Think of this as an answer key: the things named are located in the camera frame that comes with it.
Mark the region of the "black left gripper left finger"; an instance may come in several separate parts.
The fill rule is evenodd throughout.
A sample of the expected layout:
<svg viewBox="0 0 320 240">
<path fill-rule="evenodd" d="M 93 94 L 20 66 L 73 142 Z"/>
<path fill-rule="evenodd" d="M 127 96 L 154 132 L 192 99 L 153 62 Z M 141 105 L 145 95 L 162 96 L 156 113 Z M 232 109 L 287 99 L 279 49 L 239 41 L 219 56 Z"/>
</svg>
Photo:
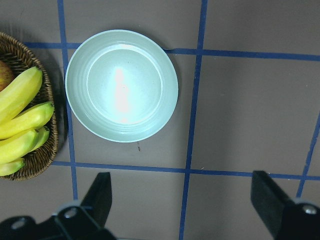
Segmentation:
<svg viewBox="0 0 320 240">
<path fill-rule="evenodd" d="M 80 206 L 100 227 L 105 227 L 112 206 L 112 184 L 109 172 L 97 174 Z"/>
</svg>

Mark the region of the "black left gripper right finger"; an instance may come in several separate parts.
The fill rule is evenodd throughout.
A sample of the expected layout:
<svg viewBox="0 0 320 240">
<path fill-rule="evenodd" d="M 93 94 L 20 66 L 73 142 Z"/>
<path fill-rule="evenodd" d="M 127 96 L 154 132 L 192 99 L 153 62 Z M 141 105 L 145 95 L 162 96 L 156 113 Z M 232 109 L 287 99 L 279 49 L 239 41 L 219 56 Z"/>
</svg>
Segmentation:
<svg viewBox="0 0 320 240">
<path fill-rule="evenodd" d="M 295 206 L 295 202 L 263 170 L 252 172 L 250 200 L 271 236 L 277 240 L 283 228 L 284 212 Z"/>
</svg>

